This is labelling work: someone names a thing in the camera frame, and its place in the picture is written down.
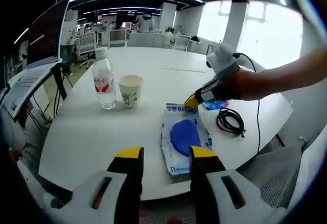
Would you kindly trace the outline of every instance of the white pillar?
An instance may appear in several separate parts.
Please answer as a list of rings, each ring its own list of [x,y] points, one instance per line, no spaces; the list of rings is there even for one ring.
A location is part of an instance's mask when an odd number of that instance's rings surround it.
[[[223,42],[232,46],[235,51],[241,38],[247,6],[247,3],[231,3],[229,19]]]
[[[172,27],[177,5],[163,3],[161,6],[159,29],[165,31],[167,27]]]

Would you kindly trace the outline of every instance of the water bottle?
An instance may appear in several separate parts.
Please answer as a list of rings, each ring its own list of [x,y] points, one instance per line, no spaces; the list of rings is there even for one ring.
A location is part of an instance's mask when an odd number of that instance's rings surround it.
[[[96,49],[96,62],[93,66],[93,80],[98,95],[98,101],[103,109],[109,110],[116,105],[113,69],[109,61],[107,47]]]

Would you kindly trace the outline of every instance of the window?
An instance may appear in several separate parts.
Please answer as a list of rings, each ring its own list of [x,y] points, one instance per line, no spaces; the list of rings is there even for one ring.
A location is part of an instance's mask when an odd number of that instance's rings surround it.
[[[206,3],[203,7],[198,36],[220,42],[224,39],[231,1],[215,1]]]
[[[238,51],[264,68],[275,68],[300,56],[302,16],[286,7],[250,1]]]

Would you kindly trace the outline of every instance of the bottle label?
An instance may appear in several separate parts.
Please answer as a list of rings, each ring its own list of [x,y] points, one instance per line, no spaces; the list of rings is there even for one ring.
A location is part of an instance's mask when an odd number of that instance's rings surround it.
[[[112,93],[114,89],[113,74],[110,78],[94,78],[97,93]]]

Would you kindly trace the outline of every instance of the blue object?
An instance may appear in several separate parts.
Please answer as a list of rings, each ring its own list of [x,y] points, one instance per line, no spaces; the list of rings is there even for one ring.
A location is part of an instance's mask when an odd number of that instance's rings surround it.
[[[190,146],[201,146],[198,129],[188,119],[174,124],[170,131],[170,140],[174,148],[185,156],[189,156]]]
[[[206,101],[202,103],[207,110],[214,110],[214,109],[221,109],[221,108],[227,108],[229,105],[228,101]]]

